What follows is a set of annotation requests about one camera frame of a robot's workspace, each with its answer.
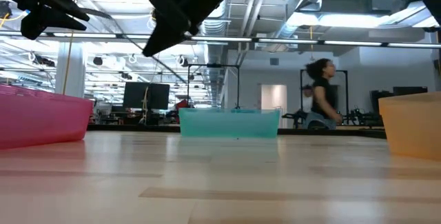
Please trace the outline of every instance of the computer monitor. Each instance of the computer monitor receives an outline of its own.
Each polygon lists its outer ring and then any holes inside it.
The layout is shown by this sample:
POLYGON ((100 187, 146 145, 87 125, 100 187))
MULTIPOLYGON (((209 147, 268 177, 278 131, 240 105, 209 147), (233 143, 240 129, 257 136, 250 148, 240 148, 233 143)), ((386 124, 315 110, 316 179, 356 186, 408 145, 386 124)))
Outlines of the computer monitor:
POLYGON ((394 87, 394 96, 405 96, 410 94, 427 93, 427 87, 394 87))
POLYGON ((123 106, 126 108, 142 108, 147 88, 147 108, 167 110, 170 85, 159 83, 125 83, 123 106))
POLYGON ((112 112, 118 112, 118 113, 125 112, 125 107, 113 105, 112 112))

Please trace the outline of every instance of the teal plastic bin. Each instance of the teal plastic bin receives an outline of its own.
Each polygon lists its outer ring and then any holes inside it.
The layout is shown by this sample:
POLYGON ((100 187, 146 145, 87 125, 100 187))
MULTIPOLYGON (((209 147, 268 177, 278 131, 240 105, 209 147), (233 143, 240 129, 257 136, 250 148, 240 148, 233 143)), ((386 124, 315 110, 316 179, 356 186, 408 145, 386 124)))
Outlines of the teal plastic bin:
POLYGON ((179 110, 182 136, 225 138, 277 137, 280 110, 179 110))

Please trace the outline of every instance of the orange plastic bin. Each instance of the orange plastic bin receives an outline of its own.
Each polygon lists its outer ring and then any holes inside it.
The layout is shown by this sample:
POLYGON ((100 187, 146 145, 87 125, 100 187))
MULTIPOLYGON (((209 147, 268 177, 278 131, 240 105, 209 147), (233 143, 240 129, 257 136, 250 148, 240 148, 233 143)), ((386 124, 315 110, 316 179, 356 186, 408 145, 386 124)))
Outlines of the orange plastic bin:
POLYGON ((379 100, 391 153, 441 161, 441 92, 379 100))
POLYGON ((0 85, 0 149, 80 141, 93 102, 0 85))

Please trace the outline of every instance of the red object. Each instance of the red object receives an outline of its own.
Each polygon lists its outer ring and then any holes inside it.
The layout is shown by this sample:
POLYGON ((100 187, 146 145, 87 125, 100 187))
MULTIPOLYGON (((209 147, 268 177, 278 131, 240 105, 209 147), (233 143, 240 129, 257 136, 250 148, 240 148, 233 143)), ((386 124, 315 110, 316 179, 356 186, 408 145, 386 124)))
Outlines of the red object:
POLYGON ((188 108, 188 102, 187 100, 182 100, 179 103, 176 104, 176 111, 178 116, 176 117, 176 122, 179 124, 181 122, 181 120, 179 119, 179 109, 180 108, 188 108))
POLYGON ((80 141, 93 102, 0 85, 0 149, 80 141))

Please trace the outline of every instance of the black equipment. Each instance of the black equipment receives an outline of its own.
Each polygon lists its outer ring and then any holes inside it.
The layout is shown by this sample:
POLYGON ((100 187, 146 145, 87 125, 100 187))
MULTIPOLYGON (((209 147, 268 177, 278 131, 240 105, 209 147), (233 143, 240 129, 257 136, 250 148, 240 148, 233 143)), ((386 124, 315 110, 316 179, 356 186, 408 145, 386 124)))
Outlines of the black equipment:
POLYGON ((379 90, 372 90, 370 92, 371 95, 371 103, 372 103, 372 109, 375 113, 380 113, 380 104, 378 102, 378 99, 383 97, 390 97, 393 96, 393 93, 390 93, 388 91, 379 91, 379 90))
POLYGON ((125 111, 125 107, 123 107, 123 106, 112 106, 112 111, 110 112, 110 114, 113 114, 114 116, 117 116, 117 117, 127 116, 126 111, 125 111))
POLYGON ((96 10, 80 8, 73 0, 13 1, 17 2, 18 9, 29 12, 21 21, 21 33, 32 40, 35 40, 47 27, 86 30, 85 25, 72 18, 89 21, 90 18, 86 13, 111 18, 108 14, 96 10))
POLYGON ((393 95, 405 96, 409 94, 427 93, 427 87, 394 87, 393 95))
POLYGON ((170 85, 157 83, 125 83, 123 106, 127 108, 146 108, 149 110, 167 110, 170 85))
POLYGON ((156 27, 144 48, 147 57, 179 44, 185 33, 199 33, 199 25, 223 0, 150 0, 156 27))
POLYGON ((348 122, 351 121, 352 125, 367 126, 367 127, 384 127, 382 117, 379 113, 362 113, 360 109, 356 108, 344 116, 344 119, 348 122))

